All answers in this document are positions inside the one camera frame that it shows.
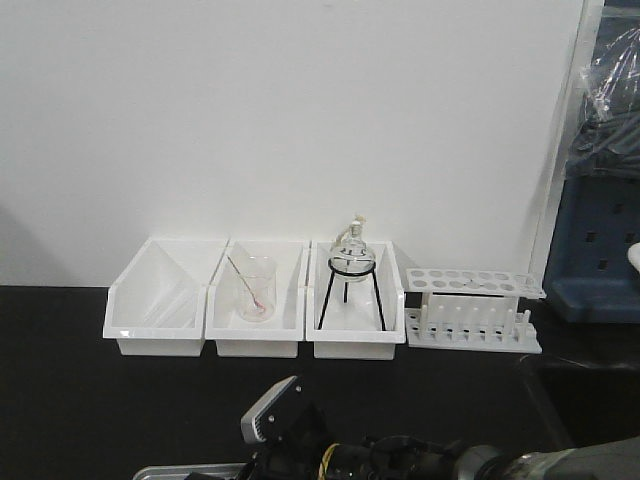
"white test tube rack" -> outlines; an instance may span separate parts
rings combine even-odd
[[[453,269],[407,269],[409,291],[422,292],[420,309],[406,309],[410,347],[541,353],[531,312],[521,297],[544,298],[531,275]]]

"glass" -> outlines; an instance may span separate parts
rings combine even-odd
[[[365,274],[373,269],[376,257],[362,240],[362,222],[351,222],[340,243],[331,249],[329,262],[346,282],[360,282],[365,279]]]
[[[268,320],[276,305],[276,262],[270,257],[247,257],[240,264],[229,258],[237,273],[236,309],[249,322]]]

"black tripod stand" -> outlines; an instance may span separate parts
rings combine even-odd
[[[380,290],[378,289],[378,279],[376,277],[376,263],[373,262],[371,268],[366,272],[360,273],[349,273],[349,272],[341,272],[337,270],[332,264],[331,260],[329,260],[329,269],[331,270],[331,277],[329,277],[329,286],[327,287],[327,294],[324,297],[324,304],[322,305],[322,314],[320,315],[320,323],[318,324],[318,330],[322,330],[322,323],[324,322],[324,315],[327,312],[327,305],[329,304],[329,295],[331,295],[331,288],[333,287],[333,279],[338,275],[343,277],[364,277],[365,275],[371,274],[373,277],[373,289],[376,292],[376,301],[378,302],[378,312],[380,313],[380,327],[382,331],[386,331],[387,327],[384,323],[384,315],[382,314],[382,301],[380,300]],[[344,303],[347,303],[347,295],[349,289],[349,282],[345,282],[344,284],[344,292],[342,295]]]

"black table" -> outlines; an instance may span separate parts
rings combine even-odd
[[[0,478],[129,480],[148,465],[244,462],[240,417],[292,374],[313,383],[344,442],[560,447],[523,381],[524,355],[399,346],[394,361],[320,360],[301,344],[297,359],[219,358],[207,342],[199,358],[123,357],[102,339],[106,293],[0,288]],[[531,306],[545,355],[640,360],[640,327],[571,327]]]

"plastic bag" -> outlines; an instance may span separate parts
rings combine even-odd
[[[567,177],[640,178],[640,9],[605,8]]]

